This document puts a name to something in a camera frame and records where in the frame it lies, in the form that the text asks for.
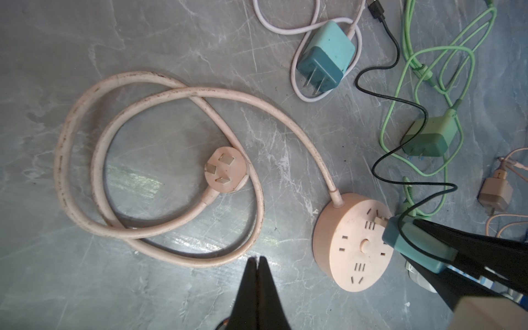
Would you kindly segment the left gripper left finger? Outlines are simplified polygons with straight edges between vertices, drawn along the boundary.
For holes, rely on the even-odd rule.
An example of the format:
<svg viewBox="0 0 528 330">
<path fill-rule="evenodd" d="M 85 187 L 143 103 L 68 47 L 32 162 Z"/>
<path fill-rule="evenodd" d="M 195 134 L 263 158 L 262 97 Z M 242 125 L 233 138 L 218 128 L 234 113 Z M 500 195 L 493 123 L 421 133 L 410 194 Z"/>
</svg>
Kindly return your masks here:
<svg viewBox="0 0 528 330">
<path fill-rule="evenodd" d="M 250 257 L 226 329 L 257 329 L 258 303 L 257 260 Z"/>
</svg>

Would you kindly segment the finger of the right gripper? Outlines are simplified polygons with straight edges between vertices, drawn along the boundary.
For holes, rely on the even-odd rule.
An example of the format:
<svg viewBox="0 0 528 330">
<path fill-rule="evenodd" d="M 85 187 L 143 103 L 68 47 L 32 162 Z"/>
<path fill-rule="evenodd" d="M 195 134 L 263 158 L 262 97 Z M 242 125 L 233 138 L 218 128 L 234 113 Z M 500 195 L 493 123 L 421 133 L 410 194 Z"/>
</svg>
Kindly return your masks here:
<svg viewBox="0 0 528 330">
<path fill-rule="evenodd" d="M 416 227 L 457 251 L 446 265 L 466 274 L 501 283 L 527 294 L 527 244 L 463 232 L 431 221 L 416 219 Z"/>
<path fill-rule="evenodd" d="M 495 291 L 464 277 L 458 272 L 445 269 L 436 274 L 423 268 L 410 258 L 405 256 L 404 258 L 409 261 L 412 266 L 417 267 L 426 280 L 437 290 L 440 297 L 452 311 L 455 310 L 455 307 L 461 302 L 462 298 L 498 298 L 500 296 Z M 490 260 L 485 260 L 484 258 L 477 259 L 460 254 L 456 258 L 456 264 L 460 268 L 464 268 L 466 272 L 474 272 L 477 275 L 484 274 L 485 267 L 487 267 L 493 269 L 495 272 L 495 275 L 491 275 L 491 277 L 505 277 L 505 262 L 500 259 L 491 258 Z"/>
</svg>

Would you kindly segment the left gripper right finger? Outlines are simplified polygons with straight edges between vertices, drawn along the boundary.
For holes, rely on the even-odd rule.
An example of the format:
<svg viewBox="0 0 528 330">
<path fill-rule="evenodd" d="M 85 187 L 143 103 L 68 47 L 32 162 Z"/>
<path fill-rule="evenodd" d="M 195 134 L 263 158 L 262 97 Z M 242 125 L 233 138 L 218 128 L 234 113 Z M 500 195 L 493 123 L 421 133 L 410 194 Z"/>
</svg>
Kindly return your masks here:
<svg viewBox="0 0 528 330">
<path fill-rule="evenodd" d="M 261 256 L 257 268 L 257 329 L 287 329 L 287 321 L 268 260 Z"/>
</svg>

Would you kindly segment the teal charger with black cable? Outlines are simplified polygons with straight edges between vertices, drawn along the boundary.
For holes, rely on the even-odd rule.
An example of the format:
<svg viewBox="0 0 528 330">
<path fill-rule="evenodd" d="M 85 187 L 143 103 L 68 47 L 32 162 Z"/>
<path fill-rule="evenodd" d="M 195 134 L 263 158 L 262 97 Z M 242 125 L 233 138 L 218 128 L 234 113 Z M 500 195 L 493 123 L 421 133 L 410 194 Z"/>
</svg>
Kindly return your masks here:
<svg viewBox="0 0 528 330">
<path fill-rule="evenodd" d="M 405 241 L 397 229 L 397 219 L 398 217 L 391 217 L 389 219 L 382 235 L 382 240 L 387 245 L 433 273 L 438 274 L 448 267 L 446 263 L 427 257 Z M 402 231 L 415 246 L 429 254 L 434 254 L 437 258 L 449 261 L 455 260 L 458 253 L 456 249 L 449 247 L 447 244 L 434 238 L 434 236 L 429 235 L 414 225 L 412 221 L 413 218 L 406 218 L 402 226 Z"/>
</svg>

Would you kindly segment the pink charger adapter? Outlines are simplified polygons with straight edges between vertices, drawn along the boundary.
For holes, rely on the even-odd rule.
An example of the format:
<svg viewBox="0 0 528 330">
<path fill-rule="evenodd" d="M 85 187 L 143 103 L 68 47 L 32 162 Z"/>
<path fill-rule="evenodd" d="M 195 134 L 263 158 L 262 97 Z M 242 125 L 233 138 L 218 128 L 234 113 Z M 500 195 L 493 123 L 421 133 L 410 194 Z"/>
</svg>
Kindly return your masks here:
<svg viewBox="0 0 528 330">
<path fill-rule="evenodd" d="M 513 188 L 507 181 L 507 171 L 495 170 L 492 177 L 483 182 L 478 194 L 478 202 L 485 208 L 486 213 L 493 215 L 495 212 L 504 212 L 510 205 Z"/>
</svg>

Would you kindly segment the teal charger with white cable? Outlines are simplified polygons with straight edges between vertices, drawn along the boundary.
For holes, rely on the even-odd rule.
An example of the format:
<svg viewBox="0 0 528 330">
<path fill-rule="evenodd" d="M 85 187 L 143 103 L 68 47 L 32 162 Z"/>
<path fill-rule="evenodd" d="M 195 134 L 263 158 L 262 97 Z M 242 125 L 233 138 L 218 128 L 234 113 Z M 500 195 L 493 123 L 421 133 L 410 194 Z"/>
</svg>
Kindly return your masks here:
<svg viewBox="0 0 528 330">
<path fill-rule="evenodd" d="M 334 21 L 328 21 L 318 29 L 301 54 L 296 69 L 305 77 L 305 85 L 314 88 L 318 96 L 335 89 L 345 77 L 359 47 Z"/>
</svg>

